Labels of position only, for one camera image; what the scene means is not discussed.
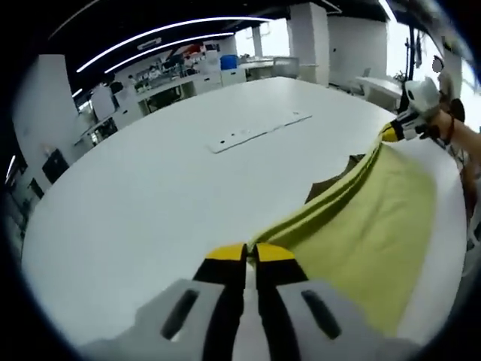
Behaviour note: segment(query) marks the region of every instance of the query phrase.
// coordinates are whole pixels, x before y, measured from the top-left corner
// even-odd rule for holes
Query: white table
[[[240,64],[238,68],[248,71],[253,80],[265,79],[272,77],[272,68],[274,67],[274,60],[263,60],[257,62],[246,62]]]
[[[313,116],[217,155],[206,148],[295,109]],[[210,250],[249,241],[302,206],[313,182],[342,172],[391,119],[362,99],[281,77],[161,109],[100,143],[48,190],[26,232],[26,280],[73,344],[113,338],[172,281],[191,278]],[[461,277],[461,183],[430,141],[396,147],[437,182],[434,232],[398,332],[425,342]]]
[[[365,87],[365,98],[368,102],[389,111],[403,94],[402,88],[389,80],[375,77],[357,77],[356,80]]]

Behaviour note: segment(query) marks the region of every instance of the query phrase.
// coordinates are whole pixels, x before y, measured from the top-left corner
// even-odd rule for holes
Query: led light strip
[[[132,41],[138,40],[140,38],[143,38],[144,36],[148,36],[150,34],[153,34],[155,32],[161,32],[163,30],[167,29],[172,29],[172,28],[177,28],[178,26],[185,26],[189,24],[196,24],[196,23],[208,23],[210,21],[226,21],[226,20],[250,20],[250,21],[273,21],[272,19],[268,19],[265,17],[206,17],[204,19],[196,19],[196,20],[188,20],[188,21],[183,21],[181,23],[175,23],[167,26],[162,26],[160,28],[152,29],[148,32],[143,32],[142,34],[136,35],[130,39],[124,40],[121,43],[118,43],[117,45],[113,45],[112,47],[108,48],[106,51],[98,54],[96,57],[91,58],[88,62],[83,64],[77,69],[77,73],[80,73],[82,70],[87,68],[88,66],[91,66],[94,62],[102,58],[103,56],[109,54],[110,52],[114,51],[115,49],[118,49],[119,47],[123,47],[125,44],[128,44]]]
[[[392,9],[389,7],[389,4],[386,0],[377,0],[380,5],[383,7],[384,9],[384,12],[386,13],[386,15],[388,16],[388,18],[391,20],[391,21],[394,21],[395,23],[397,23],[398,21],[396,20],[396,17],[394,16],[394,13],[392,12]]]
[[[72,98],[75,98],[76,96],[78,96],[81,92],[82,92],[82,88],[80,88],[78,91],[76,91],[74,94],[72,94]]]
[[[117,68],[119,68],[120,66],[126,64],[127,62],[131,62],[132,60],[137,59],[137,58],[140,58],[141,56],[143,56],[143,55],[145,55],[145,54],[152,53],[152,52],[154,52],[154,51],[163,49],[163,48],[165,48],[165,47],[171,47],[172,45],[187,43],[187,42],[189,42],[189,41],[194,41],[194,40],[199,40],[199,39],[218,38],[219,36],[229,36],[229,35],[233,35],[233,34],[234,34],[233,32],[223,32],[223,33],[221,33],[221,34],[201,35],[201,36],[195,36],[194,38],[188,38],[188,39],[183,39],[183,40],[179,40],[179,41],[174,41],[173,43],[164,44],[164,45],[161,45],[160,47],[154,47],[154,48],[152,48],[152,49],[149,49],[149,50],[144,51],[143,53],[134,55],[132,58],[128,58],[127,60],[124,60],[123,62],[120,62],[120,63],[117,64],[117,65],[114,65],[112,68],[109,68],[109,69],[107,69],[106,71],[104,71],[104,73],[107,74],[107,73],[113,71],[114,69],[117,69]]]
[[[7,170],[7,177],[5,177],[5,183],[8,182],[8,177],[10,177],[10,172],[12,170],[12,165],[14,165],[14,161],[15,161],[15,156],[12,156],[12,160],[10,161],[10,165],[8,166],[8,170]]]

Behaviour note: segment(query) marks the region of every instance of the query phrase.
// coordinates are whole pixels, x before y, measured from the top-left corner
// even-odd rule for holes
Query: black ceiling
[[[52,29],[52,32],[55,29],[56,32],[48,41],[45,53],[65,54],[72,91],[79,88],[83,88],[85,91],[100,81],[105,69],[138,54],[139,50],[136,47],[150,39],[161,36],[162,43],[168,43],[199,35],[235,32],[257,24],[257,22],[216,21],[169,29],[127,44],[101,58],[81,73],[76,73],[76,70],[92,57],[132,36],[160,26],[204,17],[257,16],[271,19],[289,17],[289,5],[302,2],[305,1],[231,0],[218,2],[216,5],[182,0],[175,2],[160,0],[69,2],[75,3],[75,5],[71,4],[68,10],[64,10],[62,21],[59,21],[56,28]],[[323,6],[327,11],[333,10],[322,0],[313,2]],[[342,16],[386,20],[386,15],[377,0],[329,0],[329,2],[343,11]],[[394,3],[406,3],[407,0],[389,0],[389,2],[393,5]],[[396,11],[396,7],[394,9],[398,21],[420,27],[412,14]],[[76,13],[76,16],[65,23],[66,19]]]

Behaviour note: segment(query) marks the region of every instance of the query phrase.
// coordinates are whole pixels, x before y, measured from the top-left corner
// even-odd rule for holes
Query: office room
[[[73,3],[3,122],[8,256],[59,347],[444,352],[481,269],[479,63],[450,12]]]

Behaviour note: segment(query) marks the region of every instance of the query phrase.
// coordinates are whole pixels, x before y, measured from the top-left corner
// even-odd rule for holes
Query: yellow cloth
[[[417,163],[376,142],[336,184],[250,242],[292,251],[309,279],[323,279],[394,335],[424,262],[435,185]]]

